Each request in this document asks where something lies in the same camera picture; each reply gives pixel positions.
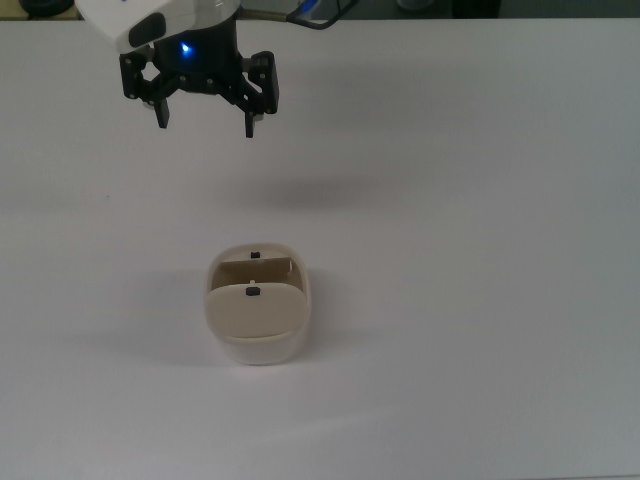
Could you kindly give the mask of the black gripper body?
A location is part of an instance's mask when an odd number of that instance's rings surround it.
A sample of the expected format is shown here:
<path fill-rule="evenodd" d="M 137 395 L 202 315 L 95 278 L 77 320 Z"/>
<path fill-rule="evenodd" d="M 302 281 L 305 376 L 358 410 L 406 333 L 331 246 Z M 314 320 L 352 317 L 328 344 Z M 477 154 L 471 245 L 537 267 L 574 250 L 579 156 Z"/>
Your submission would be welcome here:
<path fill-rule="evenodd" d="M 222 96 L 244 95 L 234 15 L 218 25 L 156 41 L 153 48 L 152 63 L 159 71 L 151 81 L 154 96 L 170 96 L 178 89 Z"/>

